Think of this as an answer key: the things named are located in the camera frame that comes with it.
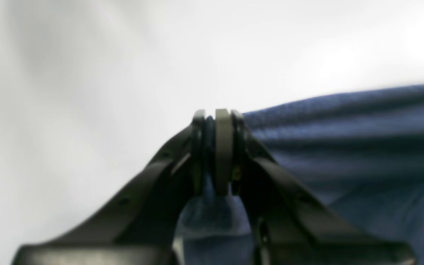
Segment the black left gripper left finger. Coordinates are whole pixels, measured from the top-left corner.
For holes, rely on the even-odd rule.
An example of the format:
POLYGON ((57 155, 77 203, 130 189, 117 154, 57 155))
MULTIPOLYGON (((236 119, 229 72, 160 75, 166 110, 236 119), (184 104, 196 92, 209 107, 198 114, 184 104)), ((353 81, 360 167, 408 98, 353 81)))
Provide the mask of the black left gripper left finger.
POLYGON ((94 215, 42 244, 24 245, 15 265, 178 265, 173 249, 184 206, 202 193, 205 111, 167 141, 94 215))

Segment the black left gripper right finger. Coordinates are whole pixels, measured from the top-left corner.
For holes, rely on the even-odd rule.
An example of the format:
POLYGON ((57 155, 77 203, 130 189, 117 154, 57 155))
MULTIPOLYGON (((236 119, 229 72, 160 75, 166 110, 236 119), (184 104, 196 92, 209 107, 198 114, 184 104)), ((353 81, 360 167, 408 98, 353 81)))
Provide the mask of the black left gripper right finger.
POLYGON ((415 265, 406 243, 370 236, 329 210, 251 134, 243 115, 215 111, 214 189, 241 199, 254 265, 415 265))

